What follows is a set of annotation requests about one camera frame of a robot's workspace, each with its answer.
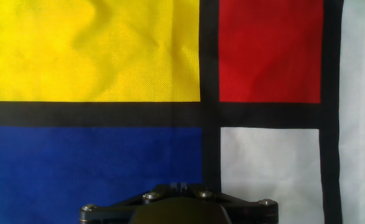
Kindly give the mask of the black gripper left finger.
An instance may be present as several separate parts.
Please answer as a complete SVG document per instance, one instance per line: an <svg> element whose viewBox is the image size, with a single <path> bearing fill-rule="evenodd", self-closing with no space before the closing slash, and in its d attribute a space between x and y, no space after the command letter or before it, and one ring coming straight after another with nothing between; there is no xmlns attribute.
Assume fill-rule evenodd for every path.
<svg viewBox="0 0 365 224"><path fill-rule="evenodd" d="M80 223L128 223L138 208L159 200L182 195L182 183L158 184L143 192L113 205L102 207L88 204L79 209Z"/></svg>

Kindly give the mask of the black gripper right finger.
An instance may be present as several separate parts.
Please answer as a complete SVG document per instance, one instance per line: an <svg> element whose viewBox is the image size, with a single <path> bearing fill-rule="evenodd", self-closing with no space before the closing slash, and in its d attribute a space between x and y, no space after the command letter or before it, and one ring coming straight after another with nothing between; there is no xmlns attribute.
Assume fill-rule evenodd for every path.
<svg viewBox="0 0 365 224"><path fill-rule="evenodd" d="M182 183L182 197L219 205L230 223L278 224L279 204L265 198L256 202L213 191L203 184Z"/></svg>

